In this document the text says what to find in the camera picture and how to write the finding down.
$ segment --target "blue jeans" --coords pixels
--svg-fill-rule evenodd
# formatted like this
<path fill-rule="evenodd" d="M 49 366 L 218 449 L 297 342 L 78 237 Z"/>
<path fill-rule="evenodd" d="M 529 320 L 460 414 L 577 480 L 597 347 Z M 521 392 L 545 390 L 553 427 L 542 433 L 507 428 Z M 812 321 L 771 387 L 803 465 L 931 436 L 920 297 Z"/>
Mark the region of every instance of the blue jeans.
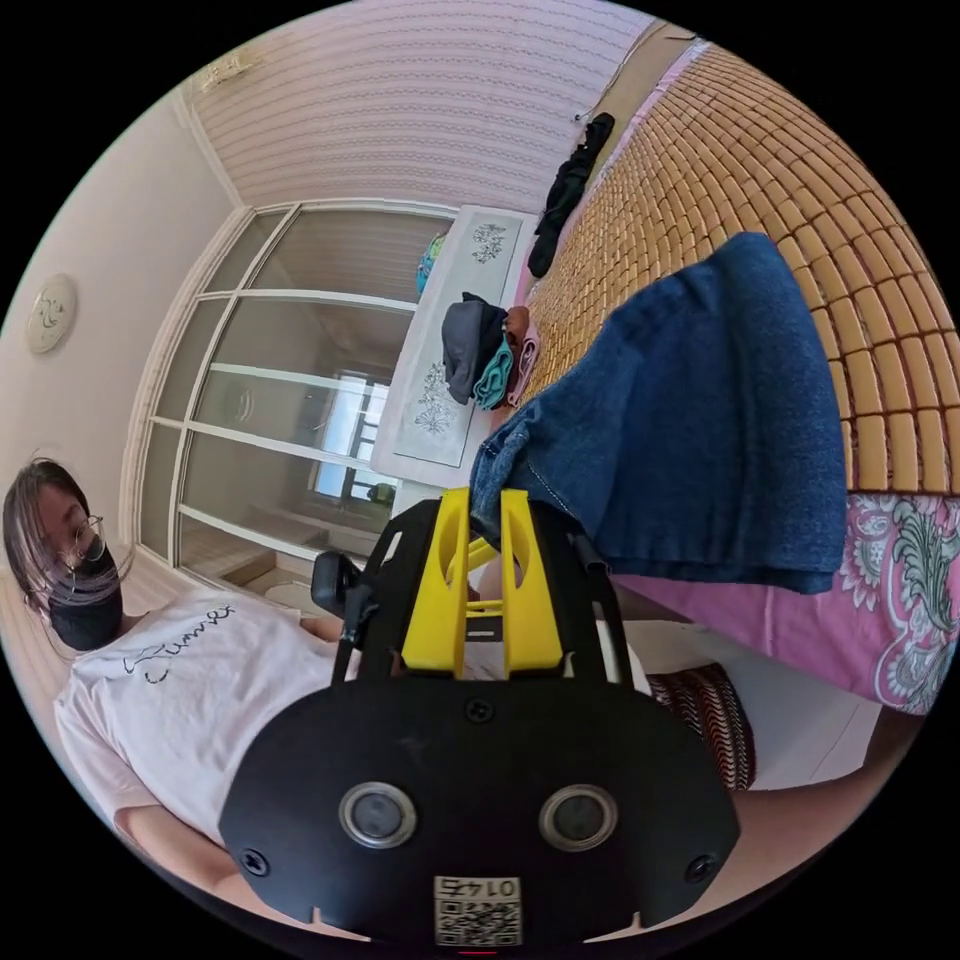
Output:
<path fill-rule="evenodd" d="M 846 472 L 813 318 L 763 234 L 634 294 L 583 359 L 481 446 L 476 527 L 504 488 L 565 510 L 611 571 L 828 591 Z"/>

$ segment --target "window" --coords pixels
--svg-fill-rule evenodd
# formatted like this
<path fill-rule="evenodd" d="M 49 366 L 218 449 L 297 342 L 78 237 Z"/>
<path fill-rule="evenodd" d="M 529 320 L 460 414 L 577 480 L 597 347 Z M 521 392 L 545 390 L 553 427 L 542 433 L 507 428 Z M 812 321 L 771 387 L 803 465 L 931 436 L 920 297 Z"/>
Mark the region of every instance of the window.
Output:
<path fill-rule="evenodd" d="M 364 558 L 389 520 L 399 482 L 371 457 L 419 259 L 453 212 L 348 206 L 252 212 L 188 305 L 141 480 L 141 544 L 171 565 Z"/>

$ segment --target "gray cloth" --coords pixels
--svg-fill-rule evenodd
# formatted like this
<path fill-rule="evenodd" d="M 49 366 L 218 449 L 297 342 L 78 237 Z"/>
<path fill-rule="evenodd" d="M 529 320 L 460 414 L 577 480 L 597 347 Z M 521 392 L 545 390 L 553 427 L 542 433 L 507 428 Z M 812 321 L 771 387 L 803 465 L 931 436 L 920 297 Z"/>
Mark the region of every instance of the gray cloth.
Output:
<path fill-rule="evenodd" d="M 443 340 L 443 369 L 450 396 L 466 405 L 477 382 L 480 337 L 483 332 L 482 301 L 453 303 L 447 309 L 440 331 Z"/>

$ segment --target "black device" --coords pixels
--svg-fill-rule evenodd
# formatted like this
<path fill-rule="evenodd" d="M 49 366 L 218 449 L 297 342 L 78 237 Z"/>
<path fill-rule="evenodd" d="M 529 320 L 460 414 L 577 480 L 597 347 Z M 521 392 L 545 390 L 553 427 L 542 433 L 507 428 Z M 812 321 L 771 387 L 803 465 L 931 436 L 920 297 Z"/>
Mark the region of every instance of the black device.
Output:
<path fill-rule="evenodd" d="M 570 517 L 505 491 L 499 547 L 522 582 L 505 563 L 499 611 L 469 601 L 465 493 L 393 518 L 362 571 L 318 557 L 314 599 L 344 618 L 333 682 L 247 750 L 227 849 L 281 913 L 309 922 L 316 907 L 430 956 L 525 954 L 677 916 L 739 837 L 712 755 L 634 689 L 606 568 Z M 509 679 L 458 679 L 458 644 L 491 606 Z"/>

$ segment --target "white t-shirt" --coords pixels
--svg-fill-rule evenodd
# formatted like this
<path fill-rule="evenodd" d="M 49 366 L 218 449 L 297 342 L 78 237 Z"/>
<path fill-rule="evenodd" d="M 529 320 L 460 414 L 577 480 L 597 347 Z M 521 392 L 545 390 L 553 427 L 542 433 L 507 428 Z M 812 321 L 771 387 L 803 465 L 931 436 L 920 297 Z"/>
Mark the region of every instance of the white t-shirt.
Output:
<path fill-rule="evenodd" d="M 191 591 L 79 656 L 55 703 L 57 725 L 110 822 L 125 807 L 159 803 L 222 846 L 217 823 L 247 747 L 290 704 L 329 686 L 335 657 L 336 644 L 269 604 Z M 500 644 L 468 644 L 465 658 L 472 679 L 503 678 Z M 643 689 L 632 651 L 631 661 Z"/>

